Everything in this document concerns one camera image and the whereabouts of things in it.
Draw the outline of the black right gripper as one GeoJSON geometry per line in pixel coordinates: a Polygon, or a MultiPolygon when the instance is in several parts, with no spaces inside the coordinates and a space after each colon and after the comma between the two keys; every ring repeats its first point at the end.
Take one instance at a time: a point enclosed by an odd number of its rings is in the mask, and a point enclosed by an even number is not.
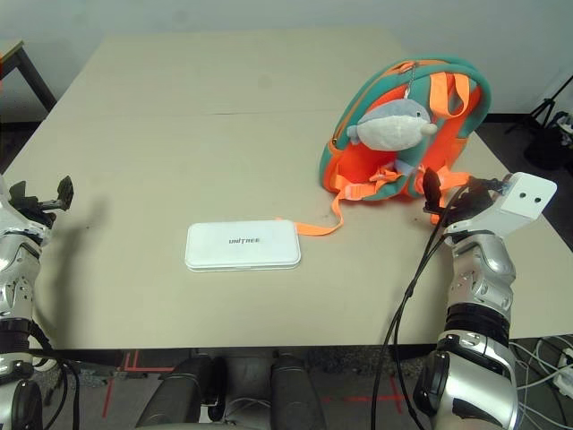
{"type": "Polygon", "coordinates": [[[440,178],[427,168],[423,174],[424,211],[430,214],[442,214],[443,224],[454,224],[468,220],[493,205],[492,194],[501,194],[505,185],[499,179],[480,179],[470,176],[451,197],[446,208],[441,206],[440,178]]]}

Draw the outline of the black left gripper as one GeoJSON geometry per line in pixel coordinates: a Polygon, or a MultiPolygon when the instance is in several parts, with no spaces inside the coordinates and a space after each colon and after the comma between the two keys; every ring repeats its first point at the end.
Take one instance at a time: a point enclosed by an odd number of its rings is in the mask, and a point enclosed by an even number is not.
{"type": "Polygon", "coordinates": [[[64,177],[57,187],[57,199],[40,202],[36,196],[26,196],[26,182],[20,181],[9,188],[11,205],[26,219],[39,224],[53,224],[56,215],[52,210],[67,211],[73,201],[73,181],[64,177]]]}

